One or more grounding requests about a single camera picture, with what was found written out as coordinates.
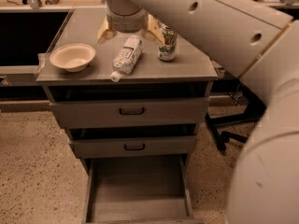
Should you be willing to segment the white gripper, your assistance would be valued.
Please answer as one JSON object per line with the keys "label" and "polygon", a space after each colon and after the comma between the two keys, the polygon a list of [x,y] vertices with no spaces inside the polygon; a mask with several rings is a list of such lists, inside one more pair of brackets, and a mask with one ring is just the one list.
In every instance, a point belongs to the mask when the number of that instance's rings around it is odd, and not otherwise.
{"label": "white gripper", "polygon": [[104,44],[121,33],[136,33],[141,30],[141,35],[148,41],[155,42],[157,45],[164,43],[164,36],[159,22],[151,15],[139,9],[132,15],[118,15],[109,7],[106,10],[107,18],[104,19],[97,34],[97,42]]}

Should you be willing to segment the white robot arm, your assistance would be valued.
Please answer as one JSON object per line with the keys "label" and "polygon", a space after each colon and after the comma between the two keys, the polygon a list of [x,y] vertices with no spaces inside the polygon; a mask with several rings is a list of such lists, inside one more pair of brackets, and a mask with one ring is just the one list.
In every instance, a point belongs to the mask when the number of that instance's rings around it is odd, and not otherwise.
{"label": "white robot arm", "polygon": [[298,22],[252,0],[107,0],[166,23],[266,110],[235,166],[225,224],[299,224]]}

